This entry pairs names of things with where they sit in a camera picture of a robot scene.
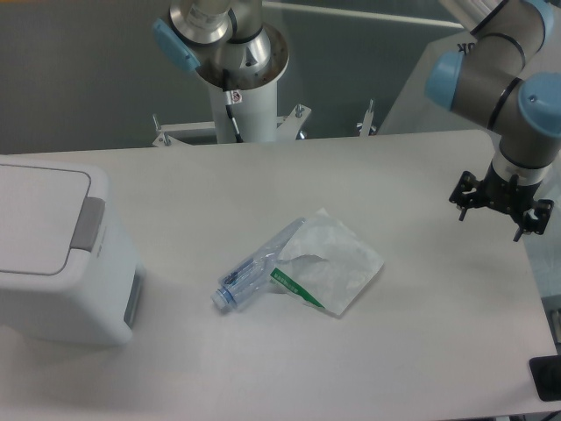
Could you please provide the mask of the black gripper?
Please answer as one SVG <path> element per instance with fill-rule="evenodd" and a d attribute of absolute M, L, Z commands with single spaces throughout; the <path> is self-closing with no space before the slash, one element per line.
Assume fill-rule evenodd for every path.
<path fill-rule="evenodd" d="M 510 216 L 518 226 L 513 237 L 513 241 L 518 242 L 523 234 L 543 235 L 550 221 L 554 202 L 534 198 L 540 186 L 540 182 L 523 185 L 519 175 L 511 175 L 504 180 L 490 165 L 482 180 L 464 171 L 449 201 L 458 207 L 459 221 L 464 221 L 468 210 L 478 208 Z"/>

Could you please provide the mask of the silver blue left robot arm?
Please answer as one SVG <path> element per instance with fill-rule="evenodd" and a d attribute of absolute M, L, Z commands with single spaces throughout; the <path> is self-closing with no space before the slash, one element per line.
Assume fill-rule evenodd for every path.
<path fill-rule="evenodd" d="M 408 53 L 389 38 L 352 34 L 356 26 L 329 20 L 287 39 L 265 21 L 260 1 L 174 1 L 153 24 L 160 51 L 207 87 L 217 149 L 226 153 L 220 185 L 232 199 L 255 204 L 271 193 L 273 164 L 257 151 L 307 144 L 310 108 L 280 116 L 280 95 L 313 98 L 329 123 L 409 72 Z"/>

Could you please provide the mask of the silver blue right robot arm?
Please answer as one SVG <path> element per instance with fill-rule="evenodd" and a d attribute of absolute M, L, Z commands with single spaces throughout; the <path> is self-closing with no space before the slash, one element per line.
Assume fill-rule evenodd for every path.
<path fill-rule="evenodd" d="M 536 199 L 560 151 L 560 75 L 520 77 L 551 40 L 555 26 L 546 1 L 444 1 L 443 7 L 475 38 L 467 52 L 442 54 L 425 95 L 490 132 L 500 143 L 486 175 L 465 171 L 450 196 L 465 215 L 488 208 L 506 214 L 524 234 L 544 234 L 554 208 Z"/>

